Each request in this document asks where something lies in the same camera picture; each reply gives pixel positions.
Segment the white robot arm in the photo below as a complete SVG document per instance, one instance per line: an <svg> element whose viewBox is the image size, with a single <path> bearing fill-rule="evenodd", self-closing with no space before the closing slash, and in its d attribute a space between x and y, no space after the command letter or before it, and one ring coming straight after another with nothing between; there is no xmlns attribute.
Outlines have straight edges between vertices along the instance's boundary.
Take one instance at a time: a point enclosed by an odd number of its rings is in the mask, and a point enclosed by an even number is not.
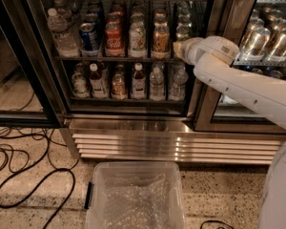
<svg viewBox="0 0 286 229"><path fill-rule="evenodd" d="M174 43L174 53L197 79L286 130L286 81L232 67L239 47L221 36ZM286 141L269 167L258 229L286 229Z"/></svg>

